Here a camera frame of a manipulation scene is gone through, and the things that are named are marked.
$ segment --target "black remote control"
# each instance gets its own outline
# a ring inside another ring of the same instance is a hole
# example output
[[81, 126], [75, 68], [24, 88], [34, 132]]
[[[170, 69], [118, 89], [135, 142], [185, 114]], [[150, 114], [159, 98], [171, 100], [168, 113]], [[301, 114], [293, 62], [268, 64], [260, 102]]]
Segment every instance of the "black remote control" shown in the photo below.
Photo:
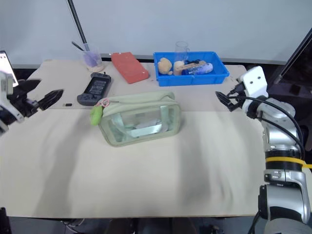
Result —
[[111, 80], [111, 77], [105, 73], [93, 72], [90, 83], [83, 94], [77, 96], [77, 101], [83, 106], [94, 106], [100, 99], [104, 98]]

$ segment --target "blue bin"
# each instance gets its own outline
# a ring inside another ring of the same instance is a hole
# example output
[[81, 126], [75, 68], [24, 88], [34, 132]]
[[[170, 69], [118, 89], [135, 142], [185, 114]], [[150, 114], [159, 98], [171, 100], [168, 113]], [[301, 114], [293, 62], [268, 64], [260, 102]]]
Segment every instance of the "blue bin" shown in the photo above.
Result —
[[188, 52], [187, 55], [187, 60], [204, 60], [207, 63], [212, 63], [214, 69], [210, 73], [204, 75], [163, 75], [158, 72], [157, 63], [160, 61], [161, 58], [167, 58], [173, 65], [175, 52], [155, 52], [154, 65], [159, 86], [221, 84], [224, 78], [230, 75], [229, 71], [225, 68], [224, 64], [222, 63], [216, 52]]

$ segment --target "phone screen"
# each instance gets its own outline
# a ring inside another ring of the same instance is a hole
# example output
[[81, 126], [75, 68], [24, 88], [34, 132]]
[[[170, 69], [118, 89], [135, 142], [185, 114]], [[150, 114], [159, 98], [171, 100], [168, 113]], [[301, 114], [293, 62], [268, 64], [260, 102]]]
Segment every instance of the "phone screen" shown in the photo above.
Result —
[[6, 55], [4, 51], [0, 52], [0, 71], [7, 73], [7, 74], [11, 74], [14, 79], [13, 87], [18, 86], [18, 81], [16, 80], [16, 77], [14, 75], [8, 56]]

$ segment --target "white wall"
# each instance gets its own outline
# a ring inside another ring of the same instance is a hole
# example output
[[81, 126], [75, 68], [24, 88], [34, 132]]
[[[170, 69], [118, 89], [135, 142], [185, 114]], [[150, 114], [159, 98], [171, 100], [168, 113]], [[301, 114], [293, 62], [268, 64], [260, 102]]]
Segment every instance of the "white wall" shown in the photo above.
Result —
[[80, 37], [65, 0], [0, 0], [0, 48], [13, 65], [74, 59]]
[[[152, 55], [185, 40], [229, 60], [284, 63], [312, 27], [312, 0], [74, 0], [101, 53]], [[66, 0], [0, 0], [0, 48], [12, 64], [76, 59]]]

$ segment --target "green zipper pouch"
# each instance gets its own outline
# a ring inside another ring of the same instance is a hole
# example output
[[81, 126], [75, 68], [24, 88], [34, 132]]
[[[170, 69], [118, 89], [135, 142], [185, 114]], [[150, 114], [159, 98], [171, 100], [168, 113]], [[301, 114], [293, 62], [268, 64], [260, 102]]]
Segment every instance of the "green zipper pouch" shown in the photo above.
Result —
[[110, 145], [123, 146], [178, 133], [180, 116], [172, 92], [110, 97], [99, 128]]

